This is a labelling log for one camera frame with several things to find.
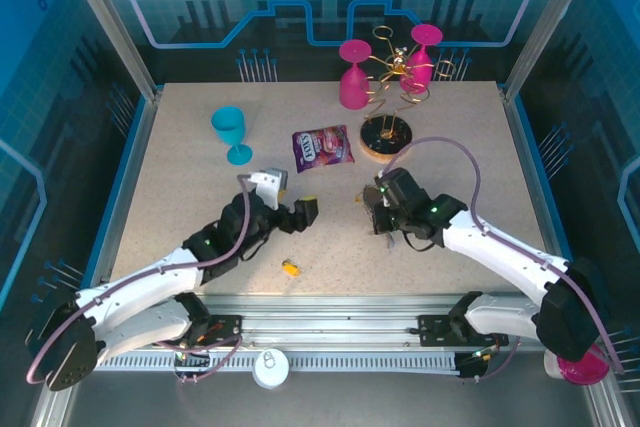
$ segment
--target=metal floor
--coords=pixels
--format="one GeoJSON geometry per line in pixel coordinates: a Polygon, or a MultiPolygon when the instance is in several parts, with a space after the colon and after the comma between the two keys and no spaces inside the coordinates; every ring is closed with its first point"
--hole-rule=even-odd
{"type": "Polygon", "coordinates": [[[519,354],[485,384],[417,374],[292,373],[279,391],[251,374],[180,385],[168,373],[95,372],[68,409],[67,427],[588,426],[585,390],[554,381],[542,355],[519,354]]]}

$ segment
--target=purple snack package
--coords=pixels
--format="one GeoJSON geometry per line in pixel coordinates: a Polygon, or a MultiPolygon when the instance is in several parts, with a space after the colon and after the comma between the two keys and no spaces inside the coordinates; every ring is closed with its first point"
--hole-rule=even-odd
{"type": "Polygon", "coordinates": [[[292,138],[298,173],[321,165],[354,162],[346,125],[296,132],[292,138]]]}

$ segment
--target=blue wine glass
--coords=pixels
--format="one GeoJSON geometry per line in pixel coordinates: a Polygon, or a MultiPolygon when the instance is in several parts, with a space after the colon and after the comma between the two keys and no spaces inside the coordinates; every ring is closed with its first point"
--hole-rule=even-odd
{"type": "Polygon", "coordinates": [[[211,117],[211,125],[225,144],[231,145],[227,160],[233,165],[244,165],[251,160],[253,151],[242,141],[246,134],[244,114],[232,105],[216,110],[211,117]]]}

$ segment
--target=wooden base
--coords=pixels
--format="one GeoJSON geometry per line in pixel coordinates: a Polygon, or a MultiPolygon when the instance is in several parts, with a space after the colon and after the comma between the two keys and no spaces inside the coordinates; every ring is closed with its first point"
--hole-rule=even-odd
{"type": "Polygon", "coordinates": [[[413,138],[409,124],[400,117],[396,117],[391,137],[385,139],[382,136],[383,126],[386,129],[391,127],[392,119],[393,116],[391,115],[379,115],[367,120],[360,128],[360,145],[375,160],[381,162],[390,161],[413,138]]]}

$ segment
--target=beige work surface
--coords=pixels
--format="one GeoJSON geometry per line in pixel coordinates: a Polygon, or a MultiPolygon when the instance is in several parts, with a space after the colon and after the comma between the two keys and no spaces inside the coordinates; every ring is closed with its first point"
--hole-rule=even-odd
{"type": "MultiPolygon", "coordinates": [[[[387,93],[389,109],[402,105],[397,90],[387,93]]],[[[151,264],[181,245],[240,191],[236,175],[277,167],[289,171],[283,203],[317,195],[320,214],[302,234],[274,232],[250,262],[203,287],[224,294],[435,294],[468,290],[515,290],[474,261],[434,248],[418,253],[396,237],[389,250],[356,195],[381,168],[359,145],[363,111],[338,101],[337,82],[168,84],[165,86],[144,157],[113,271],[120,278],[151,264]],[[224,105],[245,111],[248,165],[234,167],[211,127],[224,105]],[[291,135],[346,124],[355,163],[296,173],[291,135]],[[290,258],[297,278],[282,271],[290,258]]],[[[538,248],[540,230],[525,185],[511,132],[493,82],[436,82],[431,98],[402,117],[414,139],[447,136],[466,145],[482,173],[478,213],[487,221],[538,248]]],[[[469,202],[475,182],[467,158],[454,147],[415,147],[398,163],[435,197],[448,193],[469,202]]]]}

